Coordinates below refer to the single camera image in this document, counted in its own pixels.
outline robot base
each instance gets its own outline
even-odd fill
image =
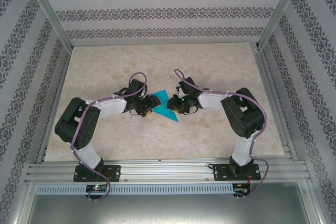
[[[209,168],[214,171],[215,181],[237,181],[237,180],[261,180],[259,166],[257,164],[251,164],[244,170],[241,170],[238,177],[236,177],[229,164],[209,164]]]
[[[110,182],[119,182],[120,165],[104,165],[101,174],[105,175]],[[74,182],[105,182],[101,176],[87,170],[82,165],[77,165],[74,174]]]

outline patterned wallpaper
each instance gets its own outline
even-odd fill
[[[264,48],[298,157],[336,222],[336,0],[291,0]]]
[[[50,0],[74,45],[257,42],[279,0]]]
[[[37,0],[0,0],[0,223],[47,130],[69,55]]]

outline blue plastic piece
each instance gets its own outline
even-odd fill
[[[154,93],[154,95],[160,99],[161,105],[159,107],[153,108],[153,112],[169,118],[175,122],[179,122],[176,114],[173,111],[167,109],[167,102],[169,100],[167,92],[165,90],[161,90],[157,93]]]

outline enclosure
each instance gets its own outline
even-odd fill
[[[0,223],[335,223],[335,14],[336,0],[1,0]],[[54,132],[67,105],[138,71],[170,98],[175,68],[200,88],[248,88],[264,108],[260,189],[237,200],[247,180],[209,169],[235,148],[223,110],[122,113],[92,138],[118,182],[89,202],[96,183],[74,182]]]

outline beige marble surface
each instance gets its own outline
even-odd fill
[[[269,118],[254,155],[283,154],[249,43],[75,47],[55,123],[73,97],[95,100],[109,96],[127,86],[130,75],[137,71],[147,75],[148,93],[165,89],[171,97],[179,82],[175,68],[201,88],[236,91],[247,87]],[[92,143],[104,160],[232,154],[235,133],[224,111],[201,109],[177,117],[179,123],[155,113],[145,118],[129,113],[113,115],[99,121]],[[52,132],[45,161],[74,160],[69,145]]]

